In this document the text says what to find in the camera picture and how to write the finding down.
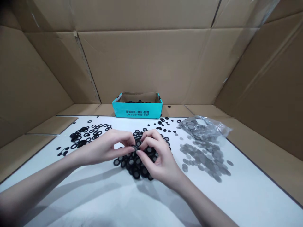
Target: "teal cardboard box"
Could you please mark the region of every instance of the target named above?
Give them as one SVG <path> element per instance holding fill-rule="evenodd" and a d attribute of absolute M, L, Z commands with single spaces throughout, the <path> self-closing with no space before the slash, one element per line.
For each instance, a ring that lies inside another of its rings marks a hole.
<path fill-rule="evenodd" d="M 116 117 L 123 118 L 160 118 L 163 106 L 157 92 L 122 92 L 112 104 Z"/>

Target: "white tabletop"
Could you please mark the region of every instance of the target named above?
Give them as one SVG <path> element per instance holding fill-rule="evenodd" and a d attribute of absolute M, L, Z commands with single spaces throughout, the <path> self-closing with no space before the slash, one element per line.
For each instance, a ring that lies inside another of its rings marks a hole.
<path fill-rule="evenodd" d="M 153 119 L 77 117 L 79 119 L 75 124 L 4 181 L 0 191 L 63 158 L 57 156 L 59 151 L 56 148 L 70 147 L 73 144 L 70 134 L 83 126 L 90 126 L 91 129 L 93 124 L 106 123 L 114 129 L 131 132 L 159 126 L 159 120 Z M 182 168 L 186 155 L 180 152 L 180 145 L 195 145 L 184 130 L 176 128 L 178 119 L 185 118 L 165 120 L 170 125 L 164 123 L 162 128 L 171 132 L 159 132 L 169 137 L 174 158 Z M 222 175 L 222 182 L 219 183 L 197 166 L 189 166 L 185 173 L 207 197 L 239 226 L 303 225 L 303 210 L 288 195 L 228 140 L 222 141 L 220 146 L 231 176 Z M 26 226 L 199 226 L 198 220 L 179 195 L 157 180 L 135 180 L 127 170 L 115 167 L 113 161 L 74 171 L 31 210 L 23 222 Z"/>

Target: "plastic bag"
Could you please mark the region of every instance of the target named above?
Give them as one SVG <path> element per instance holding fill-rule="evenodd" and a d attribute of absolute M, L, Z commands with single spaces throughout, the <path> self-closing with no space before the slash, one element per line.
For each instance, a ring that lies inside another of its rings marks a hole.
<path fill-rule="evenodd" d="M 196 141 L 208 141 L 219 144 L 232 130 L 219 121 L 208 117 L 193 116 L 180 123 L 180 127 L 188 132 Z"/>

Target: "cardboard panel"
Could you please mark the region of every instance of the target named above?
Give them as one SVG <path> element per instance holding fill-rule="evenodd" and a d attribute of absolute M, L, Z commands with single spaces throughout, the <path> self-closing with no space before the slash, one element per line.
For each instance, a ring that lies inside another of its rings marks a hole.
<path fill-rule="evenodd" d="M 77 119 L 77 117 L 54 116 L 30 130 L 27 134 L 61 134 Z"/>
<path fill-rule="evenodd" d="M 100 103 L 72 32 L 26 33 L 26 36 L 74 103 Z"/>
<path fill-rule="evenodd" d="M 21 26 L 18 23 L 17 18 L 15 17 L 12 9 L 8 5 L 1 5 L 0 25 L 21 30 Z"/>
<path fill-rule="evenodd" d="M 22 31 L 0 26 L 0 34 L 0 118 L 14 129 L 2 147 L 73 102 Z"/>
<path fill-rule="evenodd" d="M 207 32 L 79 32 L 79 37 L 103 104 L 122 91 L 156 91 L 164 104 L 180 104 L 191 93 Z"/>
<path fill-rule="evenodd" d="M 184 105 L 163 105 L 161 117 L 192 117 Z"/>
<path fill-rule="evenodd" d="M 71 116 L 87 116 L 93 115 L 99 104 L 74 104 L 66 110 L 57 113 L 57 115 L 71 115 Z"/>
<path fill-rule="evenodd" d="M 182 103 L 212 104 L 255 32 L 255 28 L 211 29 Z"/>
<path fill-rule="evenodd" d="M 77 31 L 210 28 L 219 0 L 72 0 Z"/>
<path fill-rule="evenodd" d="M 300 13 L 263 25 L 224 85 L 215 105 L 231 115 L 242 94 L 289 40 L 302 19 L 303 13 Z"/>
<path fill-rule="evenodd" d="M 266 23 L 303 11 L 303 0 L 280 0 Z"/>
<path fill-rule="evenodd" d="M 194 115 L 204 117 L 229 117 L 213 105 L 185 105 Z"/>
<path fill-rule="evenodd" d="M 275 0 L 222 0 L 212 27 L 260 27 L 276 3 Z"/>
<path fill-rule="evenodd" d="M 115 112 L 114 112 L 114 108 L 112 104 L 101 104 L 96 111 L 94 112 L 94 114 L 92 115 L 96 115 L 96 116 L 114 116 Z"/>
<path fill-rule="evenodd" d="M 13 174 L 55 137 L 23 135 L 2 147 L 0 149 L 0 182 Z"/>
<path fill-rule="evenodd" d="M 70 1 L 16 0 L 11 1 L 24 32 L 73 31 Z"/>
<path fill-rule="evenodd" d="M 303 162 L 234 118 L 214 118 L 233 130 L 228 139 L 303 204 Z"/>
<path fill-rule="evenodd" d="M 303 29 L 243 95 L 232 115 L 303 160 Z"/>

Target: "pile of black washers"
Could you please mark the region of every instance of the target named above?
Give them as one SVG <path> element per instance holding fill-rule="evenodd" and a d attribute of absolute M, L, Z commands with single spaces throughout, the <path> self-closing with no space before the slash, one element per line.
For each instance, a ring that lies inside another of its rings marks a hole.
<path fill-rule="evenodd" d="M 126 103 L 151 103 L 151 102 L 142 102 L 141 100 L 137 101 L 137 102 L 133 102 L 133 101 L 128 101 Z"/>
<path fill-rule="evenodd" d="M 141 145 L 141 137 L 145 131 L 147 131 L 147 128 L 143 128 L 142 131 L 136 130 L 133 133 L 133 136 L 136 141 L 136 145 L 133 146 L 135 148 L 135 151 L 130 154 L 127 154 L 125 156 L 115 159 L 114 166 L 120 165 L 121 168 L 126 168 L 128 170 L 128 173 L 130 175 L 132 175 L 135 179 L 139 179 L 141 176 L 143 178 L 148 178 L 151 181 L 151 180 L 153 180 L 152 176 L 149 174 L 147 168 L 144 166 L 140 157 L 136 153 L 136 151 L 139 150 L 139 146 Z M 162 134 L 161 134 L 161 136 L 167 142 L 167 144 L 170 148 L 169 138 L 164 137 Z M 144 150 L 144 152 L 152 160 L 152 162 L 154 162 L 154 163 L 156 162 L 156 160 L 158 158 L 158 153 L 156 152 L 156 150 L 154 148 L 148 146 Z"/>
<path fill-rule="evenodd" d="M 92 140 L 95 140 L 97 138 L 99 138 L 99 136 L 102 134 L 102 131 L 99 131 L 99 128 L 101 127 L 105 127 L 105 131 L 108 131 L 109 129 L 111 129 L 111 125 L 108 124 L 99 124 L 99 125 L 92 125 L 92 129 L 89 129 L 89 126 L 87 127 L 82 127 L 81 129 L 77 130 L 76 132 L 70 134 L 70 138 L 71 138 L 71 142 L 73 142 L 74 144 L 70 147 L 72 150 L 75 148 L 80 148 L 84 145 L 86 145 L 87 143 L 90 143 Z M 82 135 L 81 133 L 84 133 L 84 137 L 87 137 L 86 139 L 82 140 Z M 57 156 L 63 155 L 66 156 L 66 154 L 68 153 L 68 149 L 69 147 L 63 149 L 65 150 L 64 152 L 60 152 Z"/>

